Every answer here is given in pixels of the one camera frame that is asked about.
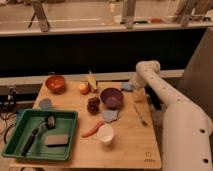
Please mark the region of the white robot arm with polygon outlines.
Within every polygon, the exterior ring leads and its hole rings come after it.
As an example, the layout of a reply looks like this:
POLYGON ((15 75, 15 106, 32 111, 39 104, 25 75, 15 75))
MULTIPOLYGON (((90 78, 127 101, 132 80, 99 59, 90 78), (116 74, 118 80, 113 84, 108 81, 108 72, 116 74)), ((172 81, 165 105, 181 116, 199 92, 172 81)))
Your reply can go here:
POLYGON ((156 60, 136 64, 133 85, 149 85, 166 105, 162 131, 162 171, 213 171, 213 121, 204 110, 159 76, 156 60))

